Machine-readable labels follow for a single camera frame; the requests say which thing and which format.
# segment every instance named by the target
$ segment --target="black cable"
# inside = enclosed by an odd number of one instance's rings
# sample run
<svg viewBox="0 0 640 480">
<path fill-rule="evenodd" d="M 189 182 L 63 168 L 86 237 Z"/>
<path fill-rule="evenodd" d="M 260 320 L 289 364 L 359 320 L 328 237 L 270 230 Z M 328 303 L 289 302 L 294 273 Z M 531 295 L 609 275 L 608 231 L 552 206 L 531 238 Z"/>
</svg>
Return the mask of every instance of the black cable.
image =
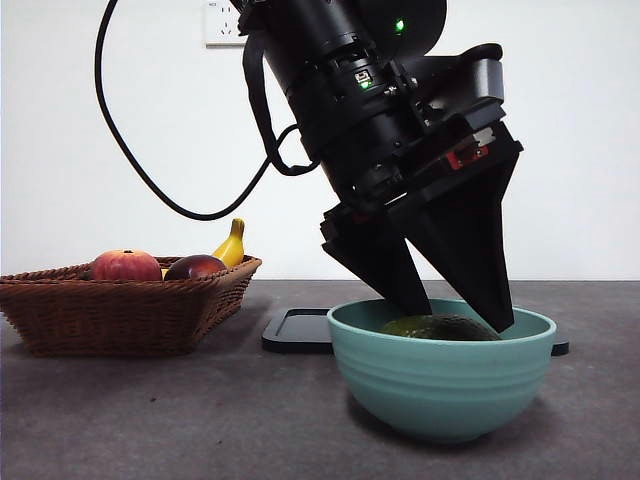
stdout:
<svg viewBox="0 0 640 480">
<path fill-rule="evenodd" d="M 244 78 L 249 90 L 249 103 L 253 116 L 258 125 L 258 131 L 262 137 L 265 152 L 271 164 L 282 175 L 287 177 L 297 177 L 312 172 L 320 164 L 319 157 L 309 165 L 289 166 L 282 161 L 276 136 L 271 125 L 271 113 L 269 112 L 269 102 L 264 81 L 263 58 L 265 52 L 265 33 L 262 31 L 251 32 L 247 38 L 242 55 L 242 68 Z"/>
<path fill-rule="evenodd" d="M 107 8 L 105 9 L 104 15 L 102 17 L 102 22 L 100 23 L 100 29 L 98 30 L 98 38 L 96 41 L 95 62 L 94 62 L 96 94 L 98 95 L 98 103 L 100 104 L 102 115 L 104 116 L 104 119 L 107 122 L 107 125 L 109 126 L 109 130 L 111 130 L 111 133 L 113 137 L 116 139 L 116 142 L 118 142 L 120 149 L 124 153 L 125 157 L 127 157 L 127 160 L 129 160 L 129 163 L 134 168 L 134 170 L 138 173 L 140 178 L 142 178 L 144 183 L 147 184 L 147 186 L 153 191 L 153 193 L 155 193 L 158 196 L 158 198 L 160 198 L 160 200 L 162 200 L 172 210 L 192 220 L 200 220 L 200 221 L 217 220 L 219 218 L 222 218 L 230 214 L 236 208 L 238 208 L 242 204 L 242 202 L 244 202 L 245 199 L 249 196 L 249 194 L 253 191 L 253 189 L 258 184 L 258 182 L 266 172 L 267 168 L 271 164 L 271 160 L 267 158 L 262 163 L 262 165 L 258 169 L 258 172 L 251 179 L 251 181 L 249 182 L 249 185 L 247 185 L 247 187 L 240 194 L 240 196 L 236 198 L 236 200 L 233 203 L 231 203 L 231 205 L 227 206 L 226 208 L 223 208 L 218 212 L 207 213 L 207 214 L 191 212 L 181 207 L 177 203 L 175 203 L 162 190 L 160 190 L 160 188 L 154 183 L 154 181 L 149 177 L 149 175 L 147 175 L 147 173 L 144 171 L 142 166 L 138 163 L 138 161 L 134 157 L 131 150 L 129 150 L 129 147 L 123 140 L 122 136 L 120 135 L 120 132 L 118 131 L 113 121 L 113 118 L 111 117 L 111 113 L 109 112 L 109 108 L 107 107 L 107 102 L 104 97 L 104 90 L 102 86 L 102 52 L 104 50 L 104 39 L 107 34 L 109 21 L 111 20 L 113 10 L 115 9 L 117 3 L 118 3 L 118 0 L 109 0 L 109 3 L 107 4 Z M 297 125 L 288 126 L 278 137 L 278 140 L 276 142 L 277 147 L 280 147 L 280 145 L 282 144 L 284 139 L 287 137 L 287 135 L 291 133 L 293 130 L 296 130 L 297 128 L 298 128 Z"/>
</svg>

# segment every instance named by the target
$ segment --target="red apple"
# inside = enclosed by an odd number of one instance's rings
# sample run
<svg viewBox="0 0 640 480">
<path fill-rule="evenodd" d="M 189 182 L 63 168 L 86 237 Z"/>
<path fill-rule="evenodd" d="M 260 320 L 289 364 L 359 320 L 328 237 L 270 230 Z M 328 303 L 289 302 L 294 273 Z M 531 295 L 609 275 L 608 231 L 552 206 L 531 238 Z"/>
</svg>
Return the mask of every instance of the red apple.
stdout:
<svg viewBox="0 0 640 480">
<path fill-rule="evenodd" d="M 91 264 L 94 280 L 162 280 L 160 264 L 142 250 L 109 250 Z"/>
<path fill-rule="evenodd" d="M 164 275 L 165 280 L 183 280 L 186 278 L 206 277 L 227 266 L 212 255 L 190 255 L 177 260 Z"/>
</svg>

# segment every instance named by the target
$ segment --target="electrical socket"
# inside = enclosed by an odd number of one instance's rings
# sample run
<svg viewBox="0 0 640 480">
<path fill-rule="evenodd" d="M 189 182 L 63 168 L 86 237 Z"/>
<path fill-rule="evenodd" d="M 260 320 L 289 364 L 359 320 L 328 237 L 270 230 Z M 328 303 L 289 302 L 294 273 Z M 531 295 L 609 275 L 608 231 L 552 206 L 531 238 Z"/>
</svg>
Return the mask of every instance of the electrical socket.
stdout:
<svg viewBox="0 0 640 480">
<path fill-rule="evenodd" d="M 229 0 L 208 0 L 204 4 L 204 37 L 207 47 L 244 45 L 246 37 L 240 36 L 240 13 Z"/>
</svg>

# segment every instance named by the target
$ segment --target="wicker basket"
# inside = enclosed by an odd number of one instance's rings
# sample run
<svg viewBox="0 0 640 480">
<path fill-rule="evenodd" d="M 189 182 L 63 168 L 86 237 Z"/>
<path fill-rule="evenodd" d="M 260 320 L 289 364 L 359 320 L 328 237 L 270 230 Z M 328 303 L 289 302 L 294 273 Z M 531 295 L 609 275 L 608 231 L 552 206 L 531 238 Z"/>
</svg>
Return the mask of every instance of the wicker basket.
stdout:
<svg viewBox="0 0 640 480">
<path fill-rule="evenodd" d="M 156 257 L 163 268 L 180 257 Z M 262 262 L 198 280 L 83 280 L 90 264 L 0 277 L 0 309 L 36 356 L 171 356 L 238 311 Z"/>
</svg>

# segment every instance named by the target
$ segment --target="banana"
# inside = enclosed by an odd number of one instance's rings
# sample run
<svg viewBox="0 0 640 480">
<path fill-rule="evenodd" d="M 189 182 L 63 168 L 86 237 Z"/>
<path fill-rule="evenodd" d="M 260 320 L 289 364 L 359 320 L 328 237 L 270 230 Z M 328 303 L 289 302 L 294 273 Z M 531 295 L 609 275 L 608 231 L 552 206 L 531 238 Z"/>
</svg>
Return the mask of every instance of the banana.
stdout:
<svg viewBox="0 0 640 480">
<path fill-rule="evenodd" d="M 242 235 L 244 233 L 244 221 L 241 218 L 234 218 L 231 222 L 231 233 L 213 252 L 213 256 L 224 262 L 227 268 L 234 267 L 242 263 L 244 258 L 244 245 Z"/>
</svg>

